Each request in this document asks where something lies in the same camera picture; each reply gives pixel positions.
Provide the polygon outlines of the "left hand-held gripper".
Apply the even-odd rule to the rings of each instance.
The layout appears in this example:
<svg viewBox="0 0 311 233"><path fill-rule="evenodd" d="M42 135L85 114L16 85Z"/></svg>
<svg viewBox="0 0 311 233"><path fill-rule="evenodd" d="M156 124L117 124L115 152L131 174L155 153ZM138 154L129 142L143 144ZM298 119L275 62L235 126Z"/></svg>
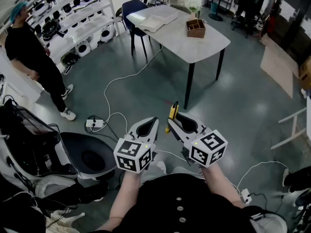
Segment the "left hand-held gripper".
<svg viewBox="0 0 311 233"><path fill-rule="evenodd" d="M155 141L159 119L150 117L135 123L128 133L120 138L114 149L117 167L133 173L147 170L155 157Z"/></svg>

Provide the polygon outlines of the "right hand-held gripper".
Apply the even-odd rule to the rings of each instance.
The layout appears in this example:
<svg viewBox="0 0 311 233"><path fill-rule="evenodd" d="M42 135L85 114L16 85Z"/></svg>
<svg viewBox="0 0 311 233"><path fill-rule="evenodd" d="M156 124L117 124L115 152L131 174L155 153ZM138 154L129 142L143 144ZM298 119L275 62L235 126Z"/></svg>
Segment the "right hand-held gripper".
<svg viewBox="0 0 311 233"><path fill-rule="evenodd" d="M186 161L209 167L219 161L228 141L218 130L209 130L196 116L178 112L176 120L168 119L168 126L175 138L183 144L182 155Z"/></svg>

